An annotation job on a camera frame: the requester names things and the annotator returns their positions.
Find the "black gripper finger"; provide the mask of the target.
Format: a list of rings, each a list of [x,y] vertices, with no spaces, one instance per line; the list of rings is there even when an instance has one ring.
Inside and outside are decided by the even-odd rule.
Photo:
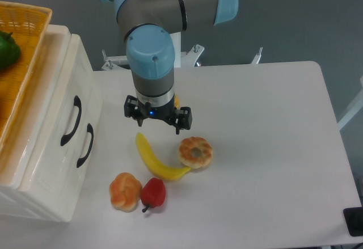
[[[166,123],[175,128],[175,133],[180,134],[181,130],[190,130],[192,125],[192,111],[190,107],[176,107],[166,118]]]
[[[124,116],[136,120],[139,127],[142,127],[144,115],[139,107],[139,101],[136,97],[128,95],[124,103]]]

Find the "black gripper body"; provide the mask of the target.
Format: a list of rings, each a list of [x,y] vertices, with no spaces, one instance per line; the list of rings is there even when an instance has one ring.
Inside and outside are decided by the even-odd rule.
[[[177,113],[174,99],[171,99],[167,104],[161,107],[153,107],[149,103],[143,104],[137,101],[135,120],[138,125],[142,125],[145,119],[162,120],[169,125],[176,123]]]

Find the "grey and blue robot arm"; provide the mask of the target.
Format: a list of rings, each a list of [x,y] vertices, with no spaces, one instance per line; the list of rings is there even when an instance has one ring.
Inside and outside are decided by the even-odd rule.
[[[125,116],[139,124],[157,119],[178,131],[190,129],[191,109],[175,105],[171,35],[233,20],[239,0],[101,1],[113,4],[136,91],[125,99]]]

